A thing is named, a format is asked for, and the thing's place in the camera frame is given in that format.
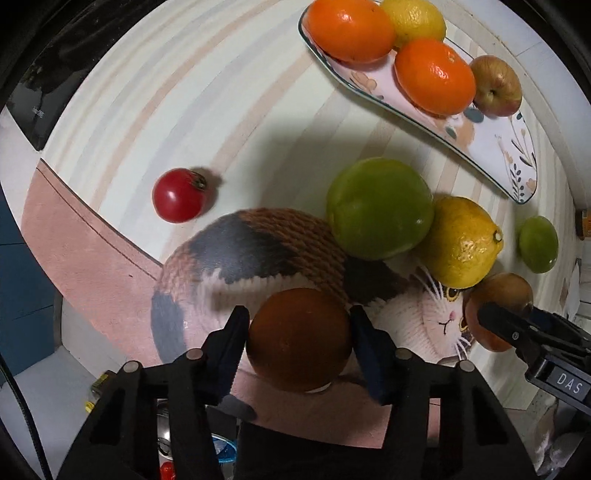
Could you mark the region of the large yellow lemon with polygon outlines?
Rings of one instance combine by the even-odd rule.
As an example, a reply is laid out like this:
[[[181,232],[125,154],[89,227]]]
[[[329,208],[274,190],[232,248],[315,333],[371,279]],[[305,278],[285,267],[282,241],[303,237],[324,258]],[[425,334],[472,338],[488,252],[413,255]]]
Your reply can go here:
[[[416,256],[435,280],[465,290],[488,275],[503,248],[501,227],[478,203],[441,196],[435,201],[431,229]]]

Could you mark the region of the orange mandarin far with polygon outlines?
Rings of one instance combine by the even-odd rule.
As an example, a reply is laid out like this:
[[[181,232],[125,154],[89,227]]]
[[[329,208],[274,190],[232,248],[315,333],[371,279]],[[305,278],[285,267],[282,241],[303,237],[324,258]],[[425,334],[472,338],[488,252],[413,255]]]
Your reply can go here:
[[[389,15],[368,0],[318,0],[304,14],[311,39],[339,61],[372,63],[394,47],[396,32]]]

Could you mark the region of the red cherry tomato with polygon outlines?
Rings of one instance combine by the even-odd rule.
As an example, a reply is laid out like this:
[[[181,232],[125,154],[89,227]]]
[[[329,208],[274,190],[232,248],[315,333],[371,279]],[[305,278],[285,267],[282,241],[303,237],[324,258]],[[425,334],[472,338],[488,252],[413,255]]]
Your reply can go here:
[[[190,221],[205,209],[207,179],[191,169],[171,169],[155,182],[151,199],[156,214],[162,220],[169,223]]]

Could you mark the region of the red-green apple on plate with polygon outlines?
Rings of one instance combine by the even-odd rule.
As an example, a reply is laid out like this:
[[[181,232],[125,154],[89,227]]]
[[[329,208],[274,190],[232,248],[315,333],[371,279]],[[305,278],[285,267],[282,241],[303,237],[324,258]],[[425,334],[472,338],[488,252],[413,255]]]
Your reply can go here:
[[[486,116],[509,117],[522,103],[522,87],[513,68],[504,60],[483,55],[470,64],[476,81],[474,104]]]

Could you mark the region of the small green lime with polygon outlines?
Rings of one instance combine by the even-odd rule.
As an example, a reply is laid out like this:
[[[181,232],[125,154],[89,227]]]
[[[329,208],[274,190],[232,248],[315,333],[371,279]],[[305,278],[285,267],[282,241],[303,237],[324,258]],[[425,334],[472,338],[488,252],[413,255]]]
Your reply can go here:
[[[543,274],[550,271],[558,258],[559,238],[553,224],[544,216],[528,218],[519,231],[519,253],[528,268]]]

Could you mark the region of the orange mandarin middle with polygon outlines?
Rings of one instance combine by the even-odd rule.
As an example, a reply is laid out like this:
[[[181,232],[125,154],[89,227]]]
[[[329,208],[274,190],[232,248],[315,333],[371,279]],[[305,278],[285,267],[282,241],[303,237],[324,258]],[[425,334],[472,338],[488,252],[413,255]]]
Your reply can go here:
[[[463,112],[476,95],[469,64],[435,39],[417,39],[402,47],[394,58],[394,77],[412,103],[436,116]]]

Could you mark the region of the floral ceramic fruit plate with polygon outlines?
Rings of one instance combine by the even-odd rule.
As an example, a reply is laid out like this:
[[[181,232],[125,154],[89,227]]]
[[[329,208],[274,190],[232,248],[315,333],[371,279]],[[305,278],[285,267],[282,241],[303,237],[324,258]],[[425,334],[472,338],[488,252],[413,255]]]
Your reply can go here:
[[[370,66],[335,60],[318,47],[301,15],[298,34],[312,55],[342,86],[359,97],[422,129],[454,151],[518,204],[531,200],[538,186],[534,141],[522,113],[491,118],[474,104],[463,112],[438,117],[414,105],[397,84],[397,53]]]

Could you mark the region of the dark orange mandarin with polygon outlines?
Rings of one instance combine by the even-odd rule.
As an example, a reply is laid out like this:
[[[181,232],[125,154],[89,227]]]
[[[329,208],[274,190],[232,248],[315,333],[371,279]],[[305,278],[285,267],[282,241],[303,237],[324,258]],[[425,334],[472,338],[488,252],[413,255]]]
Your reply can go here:
[[[346,307],[311,288],[271,295],[254,315],[246,342],[256,375],[277,389],[297,393],[332,383],[351,353]]]

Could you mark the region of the large green lime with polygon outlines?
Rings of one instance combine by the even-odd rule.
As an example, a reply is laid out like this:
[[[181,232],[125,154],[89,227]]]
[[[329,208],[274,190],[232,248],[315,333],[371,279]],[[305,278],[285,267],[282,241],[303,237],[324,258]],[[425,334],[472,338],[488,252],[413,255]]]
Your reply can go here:
[[[363,159],[332,181],[327,219],[335,242],[349,256],[384,260],[416,247],[435,215],[422,176],[394,159]]]

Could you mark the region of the black gas stove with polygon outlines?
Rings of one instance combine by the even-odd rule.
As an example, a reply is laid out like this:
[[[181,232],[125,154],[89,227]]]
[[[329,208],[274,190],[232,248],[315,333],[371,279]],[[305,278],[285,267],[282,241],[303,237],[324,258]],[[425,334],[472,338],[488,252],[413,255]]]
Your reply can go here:
[[[78,74],[65,69],[33,66],[10,95],[8,110],[35,150],[45,147],[78,80]]]

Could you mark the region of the small yellow lemon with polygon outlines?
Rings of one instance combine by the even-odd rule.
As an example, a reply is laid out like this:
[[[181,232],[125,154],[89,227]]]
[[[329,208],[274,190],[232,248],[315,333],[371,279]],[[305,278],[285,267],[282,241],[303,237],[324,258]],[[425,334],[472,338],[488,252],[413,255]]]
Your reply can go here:
[[[426,0],[384,0],[381,8],[394,25],[394,46],[402,48],[408,42],[427,38],[443,41],[447,26],[443,14]]]

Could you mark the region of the striped cat placemat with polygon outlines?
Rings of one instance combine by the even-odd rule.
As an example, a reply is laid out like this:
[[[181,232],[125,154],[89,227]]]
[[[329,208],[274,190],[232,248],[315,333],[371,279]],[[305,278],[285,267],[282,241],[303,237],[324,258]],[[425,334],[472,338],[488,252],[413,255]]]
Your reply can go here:
[[[507,235],[530,215],[550,219],[558,264],[528,280],[538,306],[562,311],[580,243],[544,105],[523,108],[540,177],[520,206],[439,141],[339,85],[298,37],[303,10],[301,1],[167,1],[100,59],[42,150],[3,113],[6,198],[41,268],[92,325],[76,353],[93,368],[114,352],[155,365],[199,345],[218,319],[198,320],[198,305],[259,305],[283,280],[202,283],[182,243],[240,209],[321,216],[332,178],[377,155],[477,201]],[[175,168],[208,185],[204,211],[184,223],[162,220],[151,199]]]

